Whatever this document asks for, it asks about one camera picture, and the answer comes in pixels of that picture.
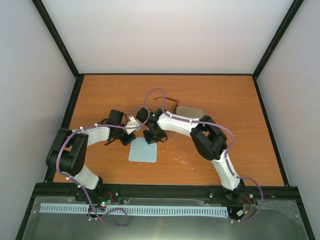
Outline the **light blue cleaning cloth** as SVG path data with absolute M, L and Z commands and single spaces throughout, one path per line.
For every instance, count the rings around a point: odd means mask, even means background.
M 157 161 L 158 145 L 147 144 L 142 137 L 134 139 L 130 143 L 128 160 L 138 163 L 155 163 Z

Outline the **brown sunglasses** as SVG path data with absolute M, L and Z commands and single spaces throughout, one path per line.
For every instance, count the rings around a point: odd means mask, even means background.
M 170 112 L 174 112 L 179 105 L 179 100 L 171 97 L 164 98 L 163 96 L 158 96 L 155 97 L 153 100 L 161 103 L 164 102 L 164 109 Z

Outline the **flag pattern sunglasses case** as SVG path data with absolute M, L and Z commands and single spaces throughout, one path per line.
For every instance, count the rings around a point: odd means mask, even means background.
M 198 118 L 201 119 L 206 111 L 202 108 L 191 107 L 191 106 L 177 106 L 175 110 L 178 116 L 186 117 L 186 118 Z

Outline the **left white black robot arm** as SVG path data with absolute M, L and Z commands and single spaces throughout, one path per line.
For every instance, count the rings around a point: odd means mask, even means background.
M 46 165 L 78 188 L 84 188 L 92 201 L 101 200 L 104 195 L 103 179 L 86 166 L 87 148 L 100 142 L 109 145 L 115 140 L 120 140 L 124 146 L 130 144 L 136 138 L 134 131 L 141 122 L 130 115 L 126 123 L 122 123 L 125 116 L 125 113 L 113 109 L 107 118 L 91 127 L 59 129 L 48 152 Z

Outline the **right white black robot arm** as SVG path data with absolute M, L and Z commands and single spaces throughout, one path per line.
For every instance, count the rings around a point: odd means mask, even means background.
M 236 173 L 230 160 L 227 136 L 211 117 L 204 115 L 202 118 L 189 118 L 164 112 L 160 108 L 148 113 L 141 108 L 136 118 L 147 127 L 143 135 L 148 144 L 166 140 L 167 131 L 190 137 L 200 156 L 210 161 L 218 173 L 221 185 L 225 188 L 225 199 L 234 203 L 239 198 L 245 187 L 244 181 Z

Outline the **left green controller board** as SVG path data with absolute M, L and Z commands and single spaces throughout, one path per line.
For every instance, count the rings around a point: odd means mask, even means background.
M 107 205 L 110 205 L 112 204 L 113 201 L 111 199 L 108 199 L 108 200 L 103 200 L 101 203 L 100 203 L 100 206 L 105 208 Z

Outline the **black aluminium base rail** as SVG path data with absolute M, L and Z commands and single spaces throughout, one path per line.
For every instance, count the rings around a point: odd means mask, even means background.
M 240 193 L 232 196 L 228 190 L 214 185 L 143 185 L 143 184 L 103 184 L 97 190 L 88 190 L 94 203 L 103 198 L 113 198 L 115 203 L 131 198 L 144 199 L 195 199 L 205 203 L 238 204 L 242 196 L 252 200 L 296 200 L 301 196 L 297 187 L 292 186 L 246 186 Z

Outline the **left black frame post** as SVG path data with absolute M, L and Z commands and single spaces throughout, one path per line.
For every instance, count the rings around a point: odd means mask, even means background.
M 63 42 L 49 12 L 47 11 L 44 3 L 42 0 L 32 0 L 33 5 L 35 6 L 38 14 L 40 15 L 43 23 L 45 24 L 47 30 L 49 31 L 53 41 L 55 42 L 56 46 L 58 47 L 62 57 L 64 58 L 68 68 L 70 69 L 72 75 L 75 79 L 77 79 L 80 75 L 69 51 L 65 43 Z

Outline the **black frame post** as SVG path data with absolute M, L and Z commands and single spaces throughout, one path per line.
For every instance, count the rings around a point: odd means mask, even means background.
M 265 52 L 263 53 L 258 65 L 256 66 L 252 78 L 257 80 L 260 74 L 262 73 L 264 67 L 266 66 L 267 62 L 269 61 L 270 57 L 272 56 L 274 50 L 278 46 L 279 42 L 281 41 L 282 37 L 286 33 L 288 27 L 290 26 L 291 22 L 295 18 L 296 14 L 298 13 L 300 7 L 304 3 L 304 0 L 293 0 L 289 9 L 287 10 L 285 16 L 283 17 L 280 25 L 278 26 L 275 34 L 273 35 L 270 43 L 268 44 Z
M 72 75 L 75 79 L 77 79 L 80 75 L 69 51 L 65 43 L 63 42 L 49 12 L 47 11 L 44 3 L 42 0 L 32 0 L 33 5 L 35 6 L 38 14 L 40 15 L 43 23 L 45 24 L 47 30 L 49 31 L 53 41 L 55 42 L 56 46 L 58 47 L 62 57 L 64 58 L 68 68 L 70 69 Z

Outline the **right black frame post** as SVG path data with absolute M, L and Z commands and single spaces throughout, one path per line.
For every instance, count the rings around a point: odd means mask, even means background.
M 289 9 L 287 10 L 285 16 L 283 17 L 280 25 L 278 26 L 275 34 L 273 35 L 270 43 L 268 44 L 265 52 L 263 53 L 258 65 L 256 66 L 252 78 L 257 80 L 260 74 L 262 73 L 264 67 L 266 66 L 267 62 L 269 61 L 270 57 L 272 56 L 274 50 L 278 46 L 279 42 L 281 41 L 282 37 L 286 33 L 288 27 L 290 26 L 291 22 L 295 18 L 296 14 L 298 13 L 300 7 L 304 3 L 304 0 L 293 0 Z

